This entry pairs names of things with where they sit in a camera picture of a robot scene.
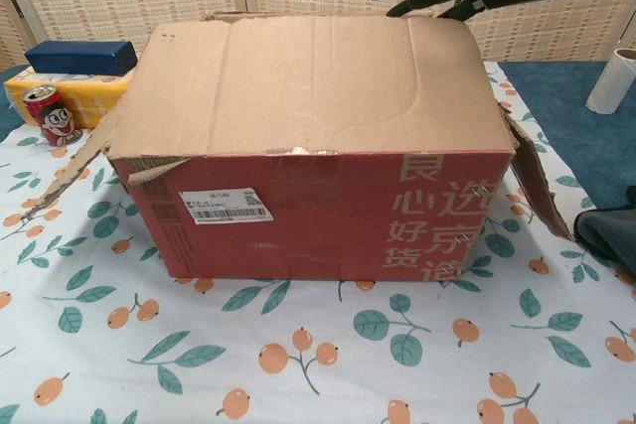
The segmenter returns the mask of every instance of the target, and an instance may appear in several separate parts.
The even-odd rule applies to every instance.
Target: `dark fabric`
[[[616,260],[636,274],[636,186],[622,208],[586,211],[576,218],[576,241],[594,255]]]
[[[0,71],[0,142],[4,141],[4,138],[6,138],[11,131],[24,123],[20,115],[9,107],[9,100],[7,99],[3,83],[26,67],[27,65],[21,65]]]
[[[585,101],[604,63],[501,63],[501,68],[599,208],[625,204],[636,184],[636,83],[614,114],[589,111]]]

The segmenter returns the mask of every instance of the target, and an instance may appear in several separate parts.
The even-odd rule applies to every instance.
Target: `green leaf print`
[[[126,215],[132,217],[133,215],[137,215],[139,213],[139,209],[135,204],[131,204],[126,208]]]
[[[173,347],[175,347],[178,343],[180,343],[184,338],[186,338],[190,332],[177,332],[172,335],[168,335],[166,338],[161,340],[157,345],[152,347],[152,350],[148,352],[146,356],[144,356],[141,360],[147,361],[154,357],[160,356],[161,354],[168,352]]]
[[[478,277],[482,277],[482,278],[490,278],[495,276],[495,274],[491,272],[490,270],[482,270],[481,268],[470,268],[470,271],[473,272]]]
[[[548,320],[548,328],[558,332],[571,332],[578,327],[583,316],[579,313],[561,312],[555,313]]]
[[[361,337],[378,342],[389,332],[389,320],[377,310],[365,310],[354,317],[354,328]]]
[[[157,247],[150,247],[145,252],[143,252],[143,255],[141,255],[141,258],[139,260],[148,260],[155,253],[157,253]]]
[[[101,201],[90,206],[87,214],[90,218],[98,218],[110,211],[111,207],[112,204],[109,201]]]
[[[107,424],[106,414],[101,409],[95,409],[90,417],[90,424]]]
[[[564,340],[561,337],[551,336],[548,337],[550,344],[555,349],[558,357],[564,361],[569,362],[575,366],[591,367],[587,356],[577,346],[570,343],[568,340]]]
[[[137,422],[137,411],[132,411],[128,416],[123,420],[122,424],[135,424]]]
[[[205,364],[206,362],[216,359],[224,353],[226,349],[222,347],[215,347],[214,345],[203,345],[200,347],[192,348],[186,351],[175,359],[175,364],[182,367],[196,367]]]
[[[410,298],[402,293],[397,293],[389,298],[389,304],[394,312],[406,313],[410,310]]]
[[[92,265],[80,270],[73,277],[71,277],[71,279],[67,282],[67,290],[68,291],[75,290],[76,288],[79,288],[80,286],[82,286],[90,278],[91,272],[92,272]]]
[[[117,229],[119,225],[119,219],[114,215],[101,218],[92,230],[92,233],[97,238],[106,238],[111,235]]]
[[[17,189],[20,189],[21,187],[23,187],[28,182],[29,182],[29,180],[20,181],[19,183],[14,184],[13,186],[11,186],[11,188],[9,188],[9,191],[7,191],[7,192],[10,193],[11,191],[16,191]]]
[[[524,290],[519,296],[519,305],[528,318],[535,317],[541,312],[541,303],[530,288]]]
[[[47,245],[47,252],[60,243],[60,240],[62,240],[62,236],[56,235],[56,237],[49,242],[49,245]]]
[[[585,274],[583,273],[583,267],[581,267],[580,264],[572,268],[572,280],[574,283],[582,282],[583,278],[585,278]]]
[[[598,272],[596,272],[596,270],[594,270],[590,265],[587,265],[586,263],[581,263],[581,265],[583,266],[583,270],[585,270],[585,273],[589,276],[589,278],[591,278],[595,282],[600,280]]]
[[[450,283],[469,292],[481,292],[481,288],[479,288],[477,285],[469,280],[455,280]]]
[[[506,220],[501,222],[501,225],[506,230],[508,230],[509,232],[512,232],[512,233],[518,232],[521,229],[521,226],[519,225],[519,223],[516,220],[514,220],[513,218],[507,218]]]
[[[19,407],[20,404],[10,404],[8,406],[0,407],[0,424],[10,424],[11,419],[13,419],[13,416]]]
[[[564,250],[563,252],[560,253],[560,256],[565,258],[577,258],[582,255],[583,255],[582,253],[575,252],[574,250]]]
[[[278,305],[280,305],[280,302],[283,301],[283,299],[285,298],[285,295],[287,294],[287,290],[289,290],[290,284],[291,284],[291,280],[285,280],[284,282],[282,282],[280,285],[278,285],[276,288],[273,289],[273,291],[269,294],[269,297],[267,297],[267,300],[265,301],[265,304],[263,305],[262,310],[260,311],[262,315],[271,312]]]
[[[417,366],[421,361],[421,343],[411,335],[395,335],[391,338],[391,354],[404,366]]]
[[[95,174],[95,177],[92,178],[92,189],[94,191],[96,191],[99,188],[102,180],[103,180],[103,168],[99,169],[99,171],[97,171],[97,174]]]
[[[33,240],[29,245],[27,245],[24,248],[24,250],[20,252],[20,255],[18,255],[18,263],[24,261],[29,255],[31,255],[31,252],[33,252],[35,248],[36,248],[36,241]]]
[[[561,176],[556,178],[556,181],[562,186],[567,186],[569,188],[580,188],[580,184],[576,180],[576,178],[572,176]]]
[[[166,391],[173,394],[183,394],[183,386],[177,375],[168,369],[166,366],[159,364],[157,366],[157,377],[159,378],[159,384]]]
[[[495,254],[503,258],[510,258],[515,254],[515,246],[508,237],[501,233],[486,235],[486,245]]]
[[[234,310],[238,310],[249,302],[251,302],[258,292],[260,292],[261,287],[246,287],[238,290],[234,293],[230,299],[223,305],[222,310],[224,312],[233,312]]]
[[[44,258],[44,257],[32,258],[31,263],[33,263],[38,268],[49,268],[48,258]]]
[[[73,240],[69,240],[67,243],[65,243],[64,247],[75,247],[76,245],[80,245],[85,240],[86,240],[86,237],[74,238]]]
[[[493,257],[490,255],[484,255],[483,257],[478,257],[475,259],[470,268],[479,268],[479,267],[487,267],[492,262]]]
[[[38,138],[35,136],[31,136],[29,138],[24,138],[18,141],[18,146],[31,146],[32,144],[36,144],[38,142]]]
[[[58,328],[66,333],[77,333],[81,328],[81,311],[76,307],[65,307]]]
[[[114,291],[115,291],[114,287],[109,287],[105,285],[101,287],[93,287],[81,292],[76,298],[76,300],[82,303],[92,303],[92,302],[101,300],[104,297],[107,297]]]

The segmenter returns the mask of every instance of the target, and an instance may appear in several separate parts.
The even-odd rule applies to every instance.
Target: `blue carpet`
[[[614,114],[585,101],[605,63],[500,63],[550,144],[599,208],[624,206],[636,185],[636,84]]]
[[[6,138],[11,131],[24,123],[20,115],[13,109],[9,108],[9,100],[7,99],[2,83],[12,76],[15,76],[26,67],[26,65],[21,65],[19,67],[0,71],[0,141],[4,141],[4,138]]]

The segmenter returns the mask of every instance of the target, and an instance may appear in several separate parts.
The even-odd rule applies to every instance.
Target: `cardboard box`
[[[128,88],[133,71],[124,76],[99,74],[35,73],[32,67],[20,71],[4,83],[7,98],[28,124],[38,125],[24,105],[22,95],[40,84],[52,83],[62,95],[64,105],[73,114],[77,128],[95,128],[101,118],[115,107]]]
[[[164,24],[29,213],[103,150],[173,276],[452,280],[516,146],[531,204],[568,235],[515,134],[459,22]]]

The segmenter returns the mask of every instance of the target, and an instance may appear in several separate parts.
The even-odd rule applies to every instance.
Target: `box flap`
[[[572,240],[572,235],[555,205],[555,195],[550,192],[546,173],[532,138],[508,114],[505,116],[510,131],[519,144],[511,163],[512,169],[526,192],[530,207],[552,234]]]
[[[107,148],[108,140],[117,123],[118,113],[119,106],[109,111],[101,119],[97,127],[92,130],[86,143],[71,157],[62,174],[51,183],[38,199],[38,203],[30,208],[24,217],[31,217],[52,203],[78,178],[83,168]]]
[[[160,25],[108,156],[507,151],[462,23],[380,16]]]

